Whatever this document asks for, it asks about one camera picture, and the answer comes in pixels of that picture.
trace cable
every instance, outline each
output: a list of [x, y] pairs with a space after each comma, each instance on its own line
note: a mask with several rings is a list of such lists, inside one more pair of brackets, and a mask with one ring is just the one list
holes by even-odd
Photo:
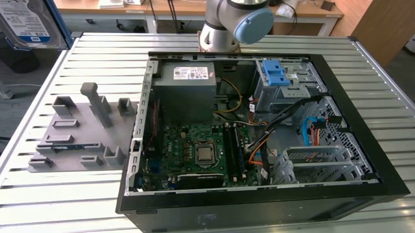
[[267, 150], [269, 151], [269, 153], [271, 153], [275, 157], [277, 157], [277, 155], [272, 153], [272, 150], [269, 149], [268, 145], [267, 145]]
[[158, 29], [157, 29], [157, 17], [156, 17], [156, 12], [154, 12], [154, 8], [153, 8], [153, 1], [149, 0], [149, 6], [150, 6], [150, 11], [153, 13], [153, 25], [156, 27], [156, 33], [158, 33]]
[[317, 132], [316, 132], [316, 139], [317, 139], [316, 146], [320, 145], [320, 130], [321, 130], [321, 129], [317, 129]]
[[226, 79], [220, 79], [220, 80], [225, 81], [225, 82], [232, 86], [232, 88], [234, 89], [234, 91], [237, 92], [237, 95], [239, 95], [239, 103], [237, 103], [237, 105], [236, 105], [234, 108], [232, 108], [232, 109], [229, 109], [229, 110], [213, 111], [213, 113], [230, 113], [230, 112], [236, 111], [236, 110], [239, 109], [240, 105], [241, 105], [241, 95], [240, 95], [240, 92], [239, 92], [236, 86], [234, 86]]
[[233, 122], [233, 123], [240, 123], [240, 124], [244, 124], [244, 125], [251, 125], [251, 126], [256, 126], [253, 124], [249, 124], [244, 121], [240, 121], [240, 120], [230, 120], [229, 118], [224, 117], [220, 113], [214, 113], [224, 121], [228, 121], [228, 122]]
[[192, 22], [192, 20], [188, 21], [185, 27], [180, 30], [180, 32], [184, 32], [184, 31], [186, 30], [186, 28], [188, 28], [190, 22]]
[[41, 86], [41, 85], [38, 85], [38, 84], [9, 84], [5, 86]]
[[[226, 110], [230, 110], [232, 108], [229, 107], [229, 102], [226, 102]], [[234, 112], [230, 112], [236, 120], [241, 120]]]
[[289, 32], [285, 34], [285, 35], [289, 35], [293, 32], [295, 28], [297, 27], [297, 12], [296, 12], [295, 8], [289, 4], [287, 4], [284, 2], [281, 2], [281, 3], [285, 4], [287, 6], [289, 6], [289, 8], [293, 10], [292, 26], [291, 26]]
[[305, 117], [301, 126], [300, 126], [300, 131], [301, 131], [301, 135], [303, 135], [303, 140], [304, 140], [304, 145], [308, 147], [309, 146], [309, 142], [308, 142], [308, 137], [307, 137], [307, 122], [308, 121], [316, 122], [317, 118], [316, 117]]
[[281, 110], [275, 118], [271, 120], [271, 122], [268, 122], [268, 125], [265, 127], [265, 131], [263, 136], [260, 137], [259, 140], [253, 141], [247, 148], [249, 149], [252, 146], [255, 146], [257, 143], [261, 142], [261, 140], [264, 139], [264, 137], [267, 135], [269, 135], [269, 133], [275, 130], [275, 126], [281, 123], [285, 119], [288, 119], [295, 112], [297, 111], [299, 107], [303, 106], [304, 104], [309, 103], [309, 102], [315, 102], [315, 101], [320, 101], [324, 98], [325, 95], [316, 95], [312, 96], [307, 99], [300, 99], [297, 102], [295, 102], [293, 104], [291, 104], [284, 110]]
[[312, 145], [315, 146], [316, 143], [315, 143], [315, 135], [313, 135], [313, 125], [311, 126], [311, 142], [312, 142]]
[[174, 23], [174, 32], [178, 34], [174, 4], [173, 4], [172, 0], [166, 0], [166, 3], [168, 3], [170, 17], [172, 17], [173, 23]]
[[251, 112], [251, 113], [249, 113], [249, 123], [257, 125], [259, 122], [253, 122], [252, 117], [253, 117], [253, 113]]
[[251, 154], [251, 157], [249, 157], [249, 160], [248, 160], [248, 163], [249, 164], [260, 164], [261, 165], [261, 162], [256, 162], [256, 161], [252, 161], [253, 159], [253, 156], [255, 156], [255, 153], [257, 152], [259, 148], [261, 147], [261, 145], [264, 145], [264, 143], [267, 142], [269, 136], [265, 138], [265, 140], [259, 144], [259, 146], [255, 148], [252, 154]]
[[154, 110], [153, 110], [153, 132], [150, 134], [150, 138], [149, 138], [149, 141], [146, 143], [146, 147], [145, 147], [144, 151], [148, 150], [149, 145], [150, 145], [150, 143], [153, 141], [153, 138], [154, 138], [154, 135], [156, 135], [156, 110], [157, 110], [157, 103], [156, 103], [156, 101], [154, 101], [154, 104], [153, 104], [153, 108], [154, 108]]

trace white cable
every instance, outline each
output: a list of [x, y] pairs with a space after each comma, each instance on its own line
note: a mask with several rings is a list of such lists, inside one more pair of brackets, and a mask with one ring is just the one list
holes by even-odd
[[41, 86], [41, 85], [38, 85], [38, 84], [9, 84], [5, 86]]
[[256, 125], [253, 125], [253, 124], [249, 124], [249, 123], [247, 123], [247, 122], [244, 122], [244, 121], [239, 121], [239, 120], [232, 120], [230, 122], [234, 122], [234, 123], [240, 123], [240, 124], [245, 124], [245, 125], [252, 125], [252, 126], [256, 126]]

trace yellow cable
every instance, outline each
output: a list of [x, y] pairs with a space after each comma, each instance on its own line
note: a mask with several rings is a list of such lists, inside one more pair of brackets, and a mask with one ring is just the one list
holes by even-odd
[[225, 81], [225, 82], [233, 87], [234, 91], [237, 92], [237, 95], [239, 95], [239, 103], [237, 103], [236, 107], [232, 108], [232, 109], [229, 109], [229, 110], [221, 110], [221, 111], [213, 111], [213, 112], [214, 112], [214, 113], [230, 113], [230, 112], [233, 112], [233, 111], [240, 107], [240, 105], [241, 105], [241, 95], [240, 95], [240, 92], [239, 92], [236, 86], [234, 86], [226, 79], [221, 79], [221, 80]]

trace ram slot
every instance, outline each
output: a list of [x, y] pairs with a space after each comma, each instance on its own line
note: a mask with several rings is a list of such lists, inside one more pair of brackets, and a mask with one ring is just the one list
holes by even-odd
[[226, 169], [228, 179], [230, 182], [241, 180], [241, 165], [240, 165], [240, 154], [237, 146], [237, 135], [234, 133], [234, 127], [225, 126], [222, 130], [222, 139], [225, 147], [225, 158], [226, 158]]

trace aluminum extrusion table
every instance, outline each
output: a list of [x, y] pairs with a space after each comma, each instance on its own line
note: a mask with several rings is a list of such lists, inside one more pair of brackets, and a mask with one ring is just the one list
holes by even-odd
[[[29, 173], [26, 162], [52, 119], [56, 96], [96, 82], [108, 101], [138, 100], [148, 51], [196, 51], [196, 35], [84, 33], [54, 67], [0, 157], [0, 231], [138, 232], [114, 213], [121, 171]], [[323, 54], [380, 146], [408, 196], [335, 222], [244, 228], [232, 232], [415, 232], [415, 106], [357, 42], [347, 38], [269, 36], [241, 51]]]

